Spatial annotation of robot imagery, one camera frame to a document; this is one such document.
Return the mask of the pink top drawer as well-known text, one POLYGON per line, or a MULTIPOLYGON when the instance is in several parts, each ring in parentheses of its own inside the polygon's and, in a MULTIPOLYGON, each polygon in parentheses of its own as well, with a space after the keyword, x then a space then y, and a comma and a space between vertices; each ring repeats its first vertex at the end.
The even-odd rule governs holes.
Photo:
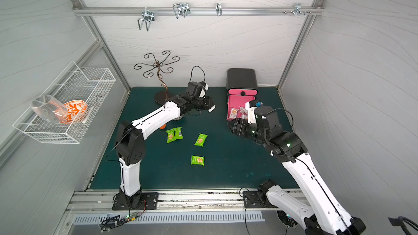
POLYGON ((238 96, 256 96, 258 94, 258 90, 231 88, 228 90, 228 94, 238 96))

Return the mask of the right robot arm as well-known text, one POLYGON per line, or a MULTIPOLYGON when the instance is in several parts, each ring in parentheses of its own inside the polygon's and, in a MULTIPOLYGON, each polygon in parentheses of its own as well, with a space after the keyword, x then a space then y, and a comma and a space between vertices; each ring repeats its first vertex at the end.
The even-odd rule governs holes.
POLYGON ((284 131, 278 115, 270 106, 251 107, 248 118, 228 121, 232 134, 262 145, 291 174, 307 203, 289 195, 274 181, 259 187, 264 205, 288 214, 307 235, 360 235, 364 222, 351 216, 332 194, 317 171, 307 147, 294 132, 284 131))

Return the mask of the white cookie packet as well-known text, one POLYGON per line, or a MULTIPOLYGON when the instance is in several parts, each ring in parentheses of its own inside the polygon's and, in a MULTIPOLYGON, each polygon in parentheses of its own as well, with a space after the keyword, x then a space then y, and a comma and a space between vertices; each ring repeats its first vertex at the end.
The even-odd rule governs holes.
POLYGON ((239 113, 239 109, 231 108, 230 111, 229 111, 228 119, 229 120, 234 120, 234 119, 238 118, 238 113, 239 113))
POLYGON ((248 110, 245 107, 239 108, 239 118, 240 119, 248 119, 248 110))
POLYGON ((213 105, 209 110, 208 110, 208 112, 210 113, 210 112, 212 112, 214 109, 216 108, 216 106, 215 105, 213 105))

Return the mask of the pink drawer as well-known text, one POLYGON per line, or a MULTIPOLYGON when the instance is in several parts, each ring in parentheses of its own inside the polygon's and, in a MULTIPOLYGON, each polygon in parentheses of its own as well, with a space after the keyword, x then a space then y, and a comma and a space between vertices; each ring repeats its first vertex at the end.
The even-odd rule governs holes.
POLYGON ((231 88, 228 90, 228 94, 238 96, 256 96, 258 94, 258 90, 231 88))
POLYGON ((239 109, 240 107, 245 107, 246 102, 255 100, 254 96, 238 96, 238 95, 229 95, 228 96, 228 114, 227 114, 227 120, 230 121, 228 119, 229 116, 229 111, 231 108, 237 108, 239 109))

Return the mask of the green cookie packet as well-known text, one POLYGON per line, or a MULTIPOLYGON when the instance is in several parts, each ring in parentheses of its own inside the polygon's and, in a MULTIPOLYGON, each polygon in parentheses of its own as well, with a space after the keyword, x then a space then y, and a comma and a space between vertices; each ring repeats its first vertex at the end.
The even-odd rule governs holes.
POLYGON ((191 165, 201 165, 201 166, 204 166, 205 165, 205 157, 204 156, 202 156, 202 157, 200 157, 200 156, 191 156, 190 164, 191 165))
POLYGON ((197 140, 196 140, 196 142, 194 143, 194 145, 195 145, 195 146, 200 146, 200 147, 203 147, 203 146, 204 146, 204 143, 205 143, 205 141, 206 141, 206 139, 207 139, 207 137, 208 137, 208 135, 203 134, 203 133, 200 133, 200 134, 199 134, 199 137, 197 138, 197 140))
POLYGON ((167 134, 167 144, 176 140, 176 137, 175 137, 175 134, 176 134, 175 129, 166 130, 166 134, 167 134))
POLYGON ((182 135, 181 130, 182 130, 182 127, 174 128, 174 132, 175 132, 175 136, 174 137, 175 137, 176 140, 183 139, 183 135, 182 135))

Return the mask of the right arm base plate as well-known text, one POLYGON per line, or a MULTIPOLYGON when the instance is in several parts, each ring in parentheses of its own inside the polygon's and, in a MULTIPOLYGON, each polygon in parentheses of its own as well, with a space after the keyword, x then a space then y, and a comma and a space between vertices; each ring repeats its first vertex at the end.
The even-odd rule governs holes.
POLYGON ((245 190, 241 193, 243 198, 244 208, 272 208, 258 191, 245 190))

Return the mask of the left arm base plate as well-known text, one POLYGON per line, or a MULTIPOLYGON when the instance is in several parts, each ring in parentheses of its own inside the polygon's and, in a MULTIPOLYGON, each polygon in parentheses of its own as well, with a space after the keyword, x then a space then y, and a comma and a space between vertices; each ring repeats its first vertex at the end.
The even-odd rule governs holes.
POLYGON ((159 193, 138 193, 126 196, 122 191, 113 198, 113 211, 142 211, 155 210, 157 208, 159 193))

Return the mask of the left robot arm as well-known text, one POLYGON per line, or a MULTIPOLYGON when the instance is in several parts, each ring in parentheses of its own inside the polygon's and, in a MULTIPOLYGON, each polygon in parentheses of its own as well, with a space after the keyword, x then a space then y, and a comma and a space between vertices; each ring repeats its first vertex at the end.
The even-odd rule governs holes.
POLYGON ((209 85, 203 81, 190 81, 185 91, 167 99, 150 114, 134 120, 124 121, 118 127, 115 150, 121 172, 120 196, 130 206, 141 197, 140 164, 146 154, 145 141, 166 123, 196 111, 209 111, 216 105, 206 92, 209 85))

